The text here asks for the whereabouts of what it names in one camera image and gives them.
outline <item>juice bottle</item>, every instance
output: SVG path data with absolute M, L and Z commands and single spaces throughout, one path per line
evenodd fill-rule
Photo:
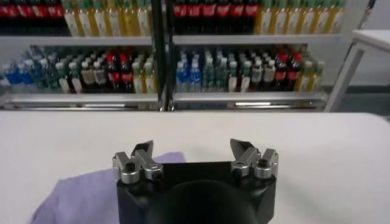
M 322 71 L 324 70 L 325 62 L 319 61 L 317 63 L 316 73 L 314 73 L 309 80 L 309 84 L 307 86 L 307 91 L 319 91 L 322 81 Z
M 283 28 L 283 34 L 295 34 L 301 9 L 300 0 L 292 0 L 291 7 L 288 9 L 286 22 Z
M 269 25 L 269 34 L 283 34 L 283 27 L 286 21 L 286 1 L 278 0 L 276 10 L 272 13 L 271 24 Z
M 65 21 L 68 24 L 72 36 L 84 37 L 84 30 L 81 26 L 79 14 L 72 9 L 72 2 L 70 0 L 65 0 L 63 2 L 63 7 L 65 9 Z
M 92 9 L 88 0 L 79 1 L 79 18 L 84 30 L 84 34 L 87 37 L 98 37 L 98 25 L 96 25 L 95 18 L 93 16 Z
M 149 11 L 146 7 L 146 0 L 137 0 L 138 4 L 138 23 L 140 25 L 141 36 L 150 36 L 151 35 L 151 27 L 149 21 Z
M 309 34 L 310 26 L 314 18 L 314 0 L 305 0 L 305 8 L 301 11 L 296 34 Z
M 101 37 L 112 36 L 110 20 L 107 9 L 104 7 L 103 0 L 94 0 L 94 16 Z
M 137 5 L 130 3 L 131 0 L 124 1 L 124 25 L 126 27 L 127 36 L 139 36 L 140 26 L 137 17 Z

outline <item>red label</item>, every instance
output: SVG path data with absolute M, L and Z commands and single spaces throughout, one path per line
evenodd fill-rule
M 286 77 L 286 72 L 276 72 L 275 73 L 275 79 L 277 80 L 283 80 Z
M 218 17 L 226 17 L 229 16 L 229 5 L 219 5 L 217 6 L 217 16 Z
M 290 80 L 298 79 L 298 72 L 287 72 L 287 78 Z
M 245 15 L 247 17 L 257 16 L 258 5 L 247 5 L 245 6 Z
M 18 5 L 18 11 L 22 17 L 31 18 L 34 17 L 34 12 L 32 11 L 31 6 L 29 5 Z
M 45 5 L 33 5 L 32 11 L 34 12 L 34 15 L 38 18 L 49 17 L 48 9 Z
M 234 17 L 240 17 L 243 15 L 244 5 L 232 5 L 230 6 L 230 15 Z
M 200 16 L 200 5 L 190 5 L 188 6 L 188 15 L 190 17 L 199 17 Z
M 133 81 L 133 74 L 132 73 L 125 73 L 121 74 L 123 82 L 132 82 Z
M 216 5 L 203 5 L 203 16 L 212 17 L 215 15 Z
M 187 16 L 187 5 L 175 5 L 174 7 L 176 17 Z

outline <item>shelf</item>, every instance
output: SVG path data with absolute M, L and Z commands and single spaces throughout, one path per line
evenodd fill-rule
M 335 43 L 340 35 L 174 35 L 178 45 Z
M 151 46 L 151 37 L 0 37 L 1 45 Z

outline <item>lavender towel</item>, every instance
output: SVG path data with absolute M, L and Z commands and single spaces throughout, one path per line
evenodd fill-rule
M 183 163 L 180 152 L 155 158 L 158 163 Z M 59 180 L 32 216 L 31 224 L 117 224 L 118 204 L 111 169 Z

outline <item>bottle label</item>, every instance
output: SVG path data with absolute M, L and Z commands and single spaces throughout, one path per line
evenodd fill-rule
M 220 18 L 229 16 L 229 9 L 230 9 L 229 5 L 218 5 L 216 9 L 217 16 Z
M 202 14 L 205 17 L 212 17 L 215 15 L 216 5 L 203 5 Z
M 271 22 L 271 13 L 265 12 L 261 17 L 261 34 L 267 34 L 269 30 L 269 23 Z
M 237 87 L 237 77 L 229 78 L 229 92 L 235 92 Z
M 285 21 L 286 21 L 286 12 L 279 13 L 276 19 L 275 34 L 283 34 Z
M 90 20 L 88 19 L 88 15 L 86 13 L 80 13 L 79 17 L 80 17 L 81 25 L 83 26 L 85 36 L 91 37 L 92 29 L 91 29 Z
M 74 16 L 70 13 L 65 14 L 65 21 L 68 24 L 69 30 L 72 34 L 72 36 L 76 37 L 79 35 L 79 30 L 77 29 L 76 20 L 74 19 Z
M 146 79 L 146 90 L 147 90 L 147 93 L 155 93 L 156 92 L 153 77 L 149 77 Z
M 308 12 L 305 15 L 305 19 L 303 20 L 303 24 L 302 24 L 302 34 L 309 34 L 311 22 L 313 22 L 313 16 L 314 16 L 313 12 Z
M 108 36 L 107 29 L 105 28 L 104 14 L 101 12 L 95 13 L 95 20 L 96 20 L 97 28 L 99 29 L 100 36 L 102 37 Z
M 315 33 L 324 33 L 325 24 L 327 23 L 329 18 L 328 12 L 323 12 L 318 18 L 317 28 Z
M 142 79 L 134 78 L 133 82 L 134 82 L 135 93 L 144 93 L 143 87 L 142 87 Z
M 248 92 L 250 77 L 244 77 L 241 81 L 241 92 Z
M 230 15 L 232 17 L 240 17 L 243 15 L 244 5 L 231 5 L 230 6 Z
M 333 20 L 333 23 L 331 24 L 331 33 L 339 33 L 341 29 L 342 20 L 344 17 L 344 12 L 338 12 L 335 15 L 335 19 Z
M 76 93 L 83 92 L 83 86 L 81 85 L 80 79 L 72 78 L 72 84 Z
M 258 12 L 258 5 L 246 5 L 245 6 L 245 15 L 247 17 L 256 17 Z
M 118 14 L 110 13 L 108 17 L 110 19 L 112 34 L 114 35 L 114 37 L 120 37 L 121 29 L 119 28 Z
M 64 93 L 70 93 L 71 89 L 68 85 L 68 81 L 66 81 L 66 79 L 60 79 L 59 82 L 60 82 L 60 86 L 61 86 L 62 91 Z
M 174 6 L 175 17 L 187 16 L 187 5 L 175 5 Z
M 188 6 L 188 15 L 190 17 L 199 17 L 200 16 L 200 5 L 189 5 Z
M 287 26 L 287 34 L 295 34 L 299 19 L 299 12 L 293 12 L 290 14 L 290 18 Z

